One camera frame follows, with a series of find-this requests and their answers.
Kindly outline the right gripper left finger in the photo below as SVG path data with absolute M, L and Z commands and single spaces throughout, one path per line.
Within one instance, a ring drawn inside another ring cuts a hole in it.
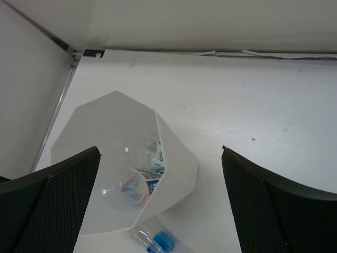
M 100 164 L 97 147 L 1 177 L 1 252 L 73 252 Z

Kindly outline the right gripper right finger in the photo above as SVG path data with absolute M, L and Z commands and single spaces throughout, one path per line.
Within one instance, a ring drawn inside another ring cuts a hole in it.
M 242 252 L 336 252 L 336 194 L 287 179 L 223 147 Z

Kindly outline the clear bottle orange blue label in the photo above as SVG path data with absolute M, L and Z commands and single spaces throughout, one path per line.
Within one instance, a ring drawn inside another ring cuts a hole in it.
M 145 205 L 161 180 L 160 174 L 132 169 L 100 189 L 101 199 L 115 210 L 127 210 Z

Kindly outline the clear bottle green blue label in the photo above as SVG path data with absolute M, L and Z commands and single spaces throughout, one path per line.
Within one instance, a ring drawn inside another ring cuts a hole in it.
M 124 139 L 122 151 L 126 162 L 133 169 L 143 170 L 162 176 L 166 169 L 162 145 L 157 139 L 139 134 L 127 135 Z

